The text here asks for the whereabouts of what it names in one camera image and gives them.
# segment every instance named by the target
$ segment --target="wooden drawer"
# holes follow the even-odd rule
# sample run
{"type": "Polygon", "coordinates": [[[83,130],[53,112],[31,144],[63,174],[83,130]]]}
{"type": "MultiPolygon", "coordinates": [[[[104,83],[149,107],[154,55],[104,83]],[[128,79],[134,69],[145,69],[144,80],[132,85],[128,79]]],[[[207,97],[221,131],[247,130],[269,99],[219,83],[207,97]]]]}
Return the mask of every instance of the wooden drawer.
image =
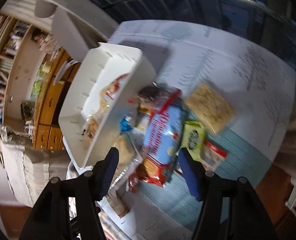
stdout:
{"type": "MultiPolygon", "coordinates": [[[[59,70],[60,70],[62,64],[63,64],[66,60],[69,62],[69,61],[71,60],[71,58],[70,58],[69,54],[65,51],[65,52],[63,53],[63,55],[61,56],[61,58],[59,59],[57,65],[56,65],[56,69],[55,69],[55,71],[54,71],[54,73],[53,73],[54,76],[56,76],[56,75],[58,74],[58,72],[59,72],[59,70]]],[[[69,75],[70,75],[70,73],[71,73],[71,71],[72,71],[72,69],[73,69],[73,66],[71,66],[69,69],[67,69],[67,71],[63,74],[61,80],[67,80],[68,77],[69,77],[69,75]]]]}
{"type": "Polygon", "coordinates": [[[62,136],[62,133],[59,127],[51,127],[47,149],[48,150],[59,149],[61,136],[62,136]]]}
{"type": "Polygon", "coordinates": [[[64,86],[64,84],[61,83],[57,83],[55,86],[53,86],[53,80],[54,77],[52,77],[50,80],[49,87],[42,103],[38,122],[40,124],[51,125],[53,114],[64,86]]]}
{"type": "Polygon", "coordinates": [[[38,125],[37,136],[35,139],[35,148],[46,150],[49,139],[50,126],[38,125]]]}
{"type": "Polygon", "coordinates": [[[78,69],[80,68],[81,62],[74,64],[72,67],[72,71],[70,73],[70,76],[67,81],[72,82],[72,80],[75,78],[75,74],[77,73],[78,69]]]}
{"type": "Polygon", "coordinates": [[[59,149],[58,150],[65,150],[65,145],[63,144],[63,135],[61,136],[60,139],[60,144],[59,144],[59,149]]]}

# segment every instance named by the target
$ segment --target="blue snack package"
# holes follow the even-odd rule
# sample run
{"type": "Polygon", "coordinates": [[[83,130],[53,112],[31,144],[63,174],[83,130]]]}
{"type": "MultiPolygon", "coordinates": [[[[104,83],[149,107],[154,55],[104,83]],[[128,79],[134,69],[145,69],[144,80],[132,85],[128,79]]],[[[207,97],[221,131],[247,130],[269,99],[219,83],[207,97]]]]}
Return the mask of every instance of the blue snack package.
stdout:
{"type": "Polygon", "coordinates": [[[183,128],[183,109],[171,105],[160,114],[155,114],[143,140],[142,150],[147,158],[140,165],[141,181],[163,186],[174,166],[176,151],[183,128]]]}

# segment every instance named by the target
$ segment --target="wooden floor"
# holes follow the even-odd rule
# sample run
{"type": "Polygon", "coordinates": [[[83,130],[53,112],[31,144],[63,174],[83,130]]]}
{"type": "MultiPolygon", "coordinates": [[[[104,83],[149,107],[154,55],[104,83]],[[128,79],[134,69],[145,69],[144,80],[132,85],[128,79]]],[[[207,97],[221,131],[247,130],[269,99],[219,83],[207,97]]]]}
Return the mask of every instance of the wooden floor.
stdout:
{"type": "Polygon", "coordinates": [[[272,165],[256,188],[256,192],[274,225],[288,210],[285,201],[293,190],[290,178],[282,169],[272,165]]]}

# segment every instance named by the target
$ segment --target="green snack package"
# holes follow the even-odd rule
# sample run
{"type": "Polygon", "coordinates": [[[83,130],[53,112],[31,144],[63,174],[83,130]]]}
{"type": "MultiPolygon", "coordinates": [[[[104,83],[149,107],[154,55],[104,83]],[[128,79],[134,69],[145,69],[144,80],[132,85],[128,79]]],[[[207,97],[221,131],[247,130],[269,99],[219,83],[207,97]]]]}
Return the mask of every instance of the green snack package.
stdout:
{"type": "Polygon", "coordinates": [[[202,162],[201,150],[205,137],[206,132],[200,122],[187,121],[185,122],[184,133],[180,148],[187,148],[194,161],[202,162]]]}

